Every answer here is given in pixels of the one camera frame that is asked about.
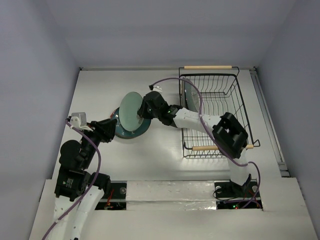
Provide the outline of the light green plate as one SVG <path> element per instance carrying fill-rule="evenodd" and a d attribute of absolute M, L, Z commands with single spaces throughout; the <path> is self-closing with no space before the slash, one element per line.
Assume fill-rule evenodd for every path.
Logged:
<path fill-rule="evenodd" d="M 134 91 L 127 93 L 122 99 L 118 117 L 125 130 L 132 132 L 141 126 L 143 119 L 138 115 L 138 110 L 142 105 L 142 101 L 142 96 Z"/>

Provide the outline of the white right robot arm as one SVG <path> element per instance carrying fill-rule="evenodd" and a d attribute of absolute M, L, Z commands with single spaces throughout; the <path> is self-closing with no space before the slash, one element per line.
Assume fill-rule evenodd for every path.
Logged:
<path fill-rule="evenodd" d="M 228 159 L 231 192 L 238 198 L 246 194 L 252 180 L 246 159 L 248 133 L 233 114 L 206 115 L 180 105 L 169 105 L 156 91 L 143 97 L 137 113 L 144 119 L 156 118 L 166 126 L 206 133 Z"/>

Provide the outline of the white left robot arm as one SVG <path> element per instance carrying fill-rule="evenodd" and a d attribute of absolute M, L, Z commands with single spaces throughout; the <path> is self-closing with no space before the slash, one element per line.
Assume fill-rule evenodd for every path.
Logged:
<path fill-rule="evenodd" d="M 60 168 L 54 189 L 53 222 L 44 240 L 79 240 L 98 202 L 111 192 L 111 179 L 100 173 L 99 144 L 113 140 L 117 120 L 87 123 L 79 115 L 69 116 L 65 124 L 81 135 L 60 147 Z"/>

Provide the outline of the dark teal brown-rimmed plate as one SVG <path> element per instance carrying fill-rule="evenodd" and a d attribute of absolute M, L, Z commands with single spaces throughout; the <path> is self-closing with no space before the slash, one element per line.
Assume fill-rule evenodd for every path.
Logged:
<path fill-rule="evenodd" d="M 113 117 L 111 119 L 117 119 L 117 124 L 116 124 L 116 130 L 115 130 L 115 136 L 121 139 L 134 139 L 137 138 L 141 135 L 143 135 L 150 127 L 151 125 L 151 120 L 150 119 L 144 119 L 142 121 L 141 126 L 134 130 L 134 131 L 128 131 L 123 128 L 120 119 L 119 119 L 119 108 L 115 109 L 114 112 L 112 113 Z"/>

